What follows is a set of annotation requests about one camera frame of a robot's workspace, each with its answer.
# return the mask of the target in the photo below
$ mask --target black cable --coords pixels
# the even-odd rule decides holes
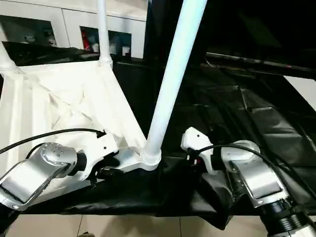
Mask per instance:
[[[27,142],[30,142],[30,141],[34,141],[34,140],[42,138],[42,137],[48,137],[48,136],[51,136],[51,135],[64,133],[64,132],[77,132],[77,131],[95,132],[98,137],[103,135],[103,134],[105,134],[105,132],[98,131],[98,130],[95,130],[95,129],[89,129],[89,128],[70,128],[70,129],[57,130],[57,131],[53,131],[53,132],[48,132],[48,133],[44,133],[44,134],[41,134],[41,135],[37,135],[37,136],[34,136],[34,137],[29,137],[29,138],[24,139],[22,141],[13,143],[13,144],[1,149],[0,150],[0,154],[4,153],[4,152],[6,152],[6,151],[8,151],[8,150],[10,150],[12,148],[15,148],[17,146],[20,146],[20,145],[22,145],[24,143],[27,143]]]
[[[212,145],[212,146],[204,147],[202,149],[196,150],[195,153],[198,156],[201,152],[204,152],[204,151],[207,151],[207,150],[210,150],[210,149],[213,149],[213,148],[224,148],[224,147],[237,148],[237,149],[245,150],[245,151],[251,152],[251,153],[259,156],[266,164],[270,165],[273,168],[273,170],[276,172],[276,174],[278,176],[280,176],[280,179],[283,179],[283,177],[282,177],[280,171],[278,170],[277,166],[272,161],[270,161],[268,158],[266,158],[265,156],[263,156],[259,152],[254,151],[253,149],[250,149],[248,147],[243,147],[243,146],[236,145],[236,144],[219,144],[219,145]]]
[[[30,150],[30,152],[26,155],[25,159],[30,158],[31,154],[32,154],[38,147],[40,147],[40,146],[43,145],[43,144],[45,144],[45,142],[39,143],[39,144],[37,144],[36,146],[34,146],[34,147]]]
[[[296,178],[294,178],[294,180],[300,184],[305,191],[307,191],[316,201],[316,193],[311,189],[311,187],[306,183],[305,180],[302,179],[302,177],[298,174],[298,172],[293,168],[293,166],[291,166],[284,158],[282,158],[281,156],[273,153],[270,151],[270,153],[272,153],[276,159],[280,160],[282,163],[284,163],[284,165],[296,176]],[[285,167],[283,165],[278,165],[278,167],[280,169],[282,169],[284,172],[287,172],[287,170],[285,169]]]

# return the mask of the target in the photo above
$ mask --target white frame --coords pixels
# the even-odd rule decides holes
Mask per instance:
[[[0,15],[50,21],[57,46],[70,46],[62,9],[0,0]],[[1,34],[0,40],[7,41]]]
[[[5,35],[5,32],[4,32],[3,28],[2,28],[1,23],[0,23],[0,41],[7,41],[7,38],[6,38],[6,35]]]
[[[80,26],[98,29],[98,17],[95,13],[63,9],[70,47],[83,49]],[[109,31],[131,34],[131,56],[143,58],[145,44],[145,21],[107,16]]]

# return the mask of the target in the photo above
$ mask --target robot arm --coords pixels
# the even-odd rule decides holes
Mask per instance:
[[[251,141],[242,140],[234,144],[260,153],[259,147]],[[182,137],[181,147],[184,150],[199,150],[205,145],[212,144],[207,136],[195,128],[189,128]],[[216,170],[212,166],[211,156],[203,153],[199,156],[207,172],[214,175]],[[316,237],[315,229],[310,225],[312,221],[304,209],[295,203],[281,179],[261,157],[249,151],[224,147],[221,149],[221,159],[258,210],[269,236]]]
[[[29,158],[15,164],[0,179],[0,203],[24,211],[55,178],[76,175],[85,180],[96,163],[118,151],[113,135],[93,140],[80,152],[57,143],[45,143]]]

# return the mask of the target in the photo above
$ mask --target glass cabinet door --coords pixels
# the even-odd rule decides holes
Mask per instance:
[[[1,0],[0,40],[69,47],[62,9]]]
[[[99,52],[98,29],[80,26],[83,48],[90,52]],[[131,56],[132,35],[109,31],[110,53],[117,56]]]
[[[5,41],[57,47],[49,21],[0,15]]]

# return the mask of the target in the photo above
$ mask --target shelf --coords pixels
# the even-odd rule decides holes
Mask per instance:
[[[97,13],[97,0],[10,0]],[[147,19],[148,0],[106,0],[107,15],[138,21]]]

